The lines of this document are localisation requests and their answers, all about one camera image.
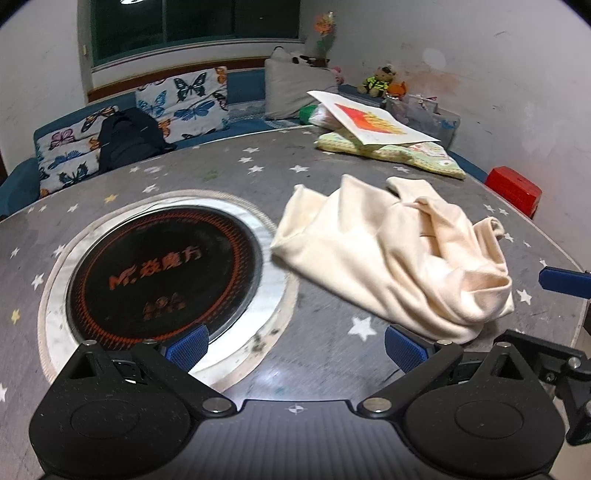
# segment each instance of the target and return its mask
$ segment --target window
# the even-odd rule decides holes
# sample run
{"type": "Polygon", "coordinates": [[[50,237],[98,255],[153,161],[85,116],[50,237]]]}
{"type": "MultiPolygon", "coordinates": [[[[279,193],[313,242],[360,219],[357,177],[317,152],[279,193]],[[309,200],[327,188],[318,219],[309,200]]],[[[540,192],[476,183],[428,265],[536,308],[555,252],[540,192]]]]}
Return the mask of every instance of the window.
{"type": "Polygon", "coordinates": [[[297,38],[300,0],[92,0],[95,64],[195,41],[297,38]]]}

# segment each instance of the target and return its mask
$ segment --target plush toy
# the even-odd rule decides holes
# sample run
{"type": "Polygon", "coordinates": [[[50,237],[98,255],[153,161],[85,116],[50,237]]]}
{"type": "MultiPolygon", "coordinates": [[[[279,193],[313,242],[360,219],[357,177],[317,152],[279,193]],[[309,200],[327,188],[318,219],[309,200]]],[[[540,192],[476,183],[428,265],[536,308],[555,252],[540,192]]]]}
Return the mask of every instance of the plush toy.
{"type": "Polygon", "coordinates": [[[304,55],[299,51],[289,52],[283,47],[275,47],[273,53],[271,54],[271,58],[273,60],[284,61],[286,63],[295,63],[300,65],[308,65],[312,66],[315,59],[304,55]]]}
{"type": "Polygon", "coordinates": [[[373,77],[365,79],[363,85],[357,87],[359,93],[368,93],[372,97],[381,97],[394,80],[396,72],[390,65],[380,67],[373,77]]]}
{"type": "Polygon", "coordinates": [[[345,77],[343,77],[343,71],[340,67],[331,68],[330,71],[335,74],[335,80],[337,85],[343,85],[345,82],[345,77]]]}
{"type": "Polygon", "coordinates": [[[388,93],[392,95],[394,98],[402,98],[406,95],[407,88],[406,82],[402,83],[392,83],[388,87],[388,93]]]}

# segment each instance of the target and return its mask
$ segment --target screw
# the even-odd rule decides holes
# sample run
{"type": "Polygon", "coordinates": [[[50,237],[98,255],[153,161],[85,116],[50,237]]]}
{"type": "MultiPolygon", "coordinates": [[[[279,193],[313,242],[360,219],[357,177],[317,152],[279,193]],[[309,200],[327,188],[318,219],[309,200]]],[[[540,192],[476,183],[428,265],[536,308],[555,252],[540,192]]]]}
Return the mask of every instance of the screw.
{"type": "Polygon", "coordinates": [[[569,368],[571,370],[576,370],[576,369],[578,369],[578,367],[581,366],[581,360],[579,360],[575,356],[572,356],[569,358],[568,364],[569,364],[569,368]]]}
{"type": "Polygon", "coordinates": [[[203,402],[203,408],[211,413],[224,413],[232,408],[232,402],[222,397],[208,398],[203,402]]]}
{"type": "Polygon", "coordinates": [[[382,413],[392,408],[392,402],[387,398],[372,397],[363,401],[363,406],[373,413],[382,413]]]}

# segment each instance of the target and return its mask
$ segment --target paper sheet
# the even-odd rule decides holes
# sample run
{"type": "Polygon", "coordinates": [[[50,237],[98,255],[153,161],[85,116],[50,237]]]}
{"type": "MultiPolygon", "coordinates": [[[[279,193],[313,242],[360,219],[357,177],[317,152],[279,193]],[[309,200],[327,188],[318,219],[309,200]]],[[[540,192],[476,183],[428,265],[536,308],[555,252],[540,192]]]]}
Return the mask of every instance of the paper sheet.
{"type": "Polygon", "coordinates": [[[308,94],[323,103],[363,145],[439,142],[437,138],[403,125],[381,108],[363,105],[335,93],[311,90],[308,94]]]}

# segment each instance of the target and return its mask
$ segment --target white pillow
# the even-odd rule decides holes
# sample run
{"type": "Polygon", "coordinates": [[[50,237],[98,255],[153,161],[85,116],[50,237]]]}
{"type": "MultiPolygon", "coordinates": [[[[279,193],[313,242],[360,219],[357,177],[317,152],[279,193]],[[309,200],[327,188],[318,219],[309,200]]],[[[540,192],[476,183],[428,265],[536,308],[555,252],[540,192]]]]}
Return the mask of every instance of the white pillow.
{"type": "Polygon", "coordinates": [[[274,120],[296,118],[300,108],[317,105],[309,90],[339,93],[335,74],[305,64],[265,60],[265,116],[274,120]]]}
{"type": "Polygon", "coordinates": [[[226,67],[169,77],[140,87],[137,107],[158,121],[164,139],[178,142],[228,125],[226,67]]]}

